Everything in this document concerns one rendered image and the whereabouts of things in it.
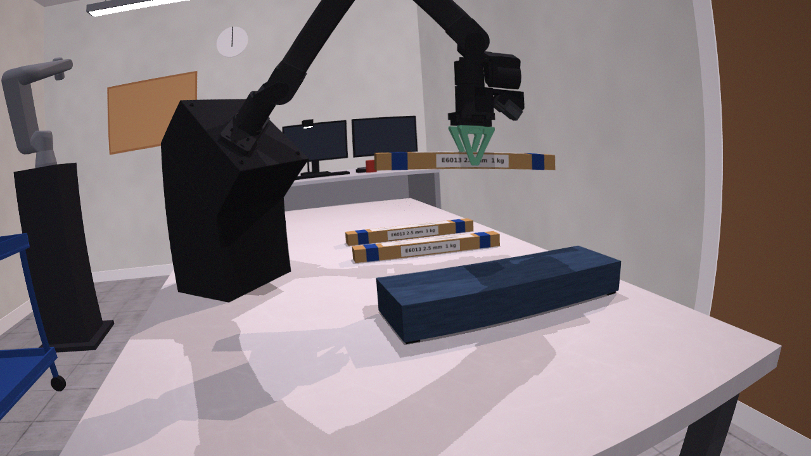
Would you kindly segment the tan box with white label and blue band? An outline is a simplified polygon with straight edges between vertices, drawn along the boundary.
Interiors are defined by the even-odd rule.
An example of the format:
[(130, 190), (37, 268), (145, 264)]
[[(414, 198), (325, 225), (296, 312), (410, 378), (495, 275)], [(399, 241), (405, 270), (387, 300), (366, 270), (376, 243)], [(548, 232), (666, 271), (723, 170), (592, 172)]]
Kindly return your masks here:
[(374, 154), (375, 170), (417, 170), (417, 168), (527, 168), (555, 170), (555, 155), (532, 153), (483, 154), (479, 165), (470, 165), (466, 152), (389, 152)]

